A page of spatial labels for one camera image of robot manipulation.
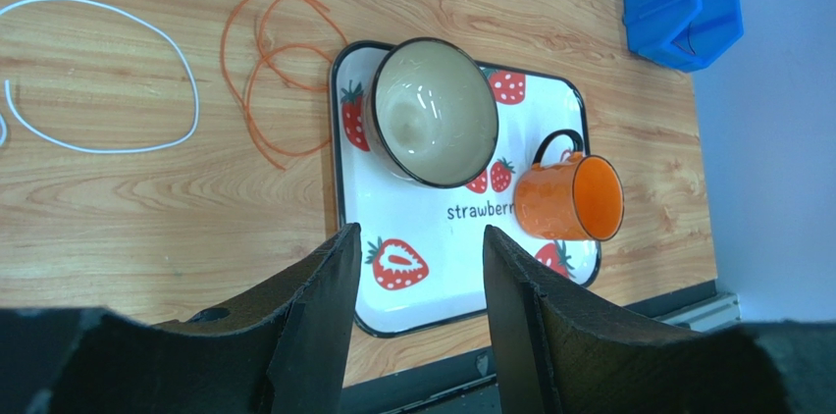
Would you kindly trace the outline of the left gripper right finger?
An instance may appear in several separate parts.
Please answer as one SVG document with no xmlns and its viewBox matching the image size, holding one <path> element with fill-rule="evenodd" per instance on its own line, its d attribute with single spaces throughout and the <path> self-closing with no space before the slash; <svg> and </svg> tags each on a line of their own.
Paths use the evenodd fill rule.
<svg viewBox="0 0 836 414">
<path fill-rule="evenodd" d="M 506 413 L 831 413 L 831 323 L 699 333 L 613 304 L 484 233 L 484 287 Z"/>
</svg>

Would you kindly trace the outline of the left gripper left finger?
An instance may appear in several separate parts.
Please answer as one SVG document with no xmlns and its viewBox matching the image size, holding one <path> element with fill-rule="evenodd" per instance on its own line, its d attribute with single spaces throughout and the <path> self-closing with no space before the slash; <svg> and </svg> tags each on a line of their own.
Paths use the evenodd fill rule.
<svg viewBox="0 0 836 414">
<path fill-rule="evenodd" d="M 5 413 L 336 413 L 361 229 L 187 321 L 104 307 L 1 313 Z"/>
</svg>

